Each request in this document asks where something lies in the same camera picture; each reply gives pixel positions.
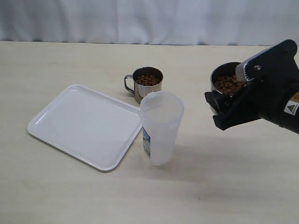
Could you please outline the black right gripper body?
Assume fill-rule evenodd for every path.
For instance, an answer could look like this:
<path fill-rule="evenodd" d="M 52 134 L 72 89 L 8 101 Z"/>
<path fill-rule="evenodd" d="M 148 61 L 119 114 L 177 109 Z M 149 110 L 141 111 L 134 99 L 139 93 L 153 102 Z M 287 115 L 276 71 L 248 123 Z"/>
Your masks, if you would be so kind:
<path fill-rule="evenodd" d="M 238 123 L 264 119 L 299 132 L 298 47 L 287 39 L 237 65 L 236 77 L 247 86 L 237 101 Z"/>

